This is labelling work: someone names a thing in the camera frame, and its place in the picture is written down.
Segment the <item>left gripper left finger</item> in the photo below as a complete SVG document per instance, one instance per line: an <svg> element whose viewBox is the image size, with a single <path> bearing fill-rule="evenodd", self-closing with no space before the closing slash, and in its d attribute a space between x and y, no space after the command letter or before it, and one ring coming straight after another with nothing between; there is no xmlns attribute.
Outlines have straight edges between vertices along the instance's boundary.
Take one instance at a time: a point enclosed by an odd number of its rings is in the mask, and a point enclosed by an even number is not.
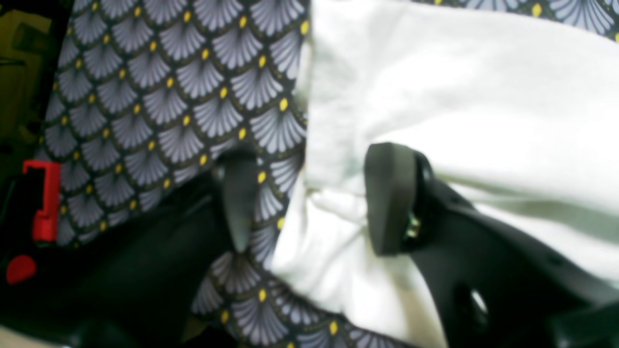
<svg viewBox="0 0 619 348"><path fill-rule="evenodd" d="M171 348L211 264L249 243L257 160L234 150L159 207L1 293L1 346Z"/></svg>

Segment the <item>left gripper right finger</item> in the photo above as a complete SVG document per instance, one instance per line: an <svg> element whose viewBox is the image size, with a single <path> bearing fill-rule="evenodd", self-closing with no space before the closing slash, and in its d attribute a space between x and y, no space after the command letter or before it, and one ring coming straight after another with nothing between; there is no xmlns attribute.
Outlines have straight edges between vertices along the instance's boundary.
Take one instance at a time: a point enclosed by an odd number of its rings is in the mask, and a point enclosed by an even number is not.
<svg viewBox="0 0 619 348"><path fill-rule="evenodd" d="M616 348L618 291L478 212L424 154L370 145L363 164L377 256L418 267L451 348Z"/></svg>

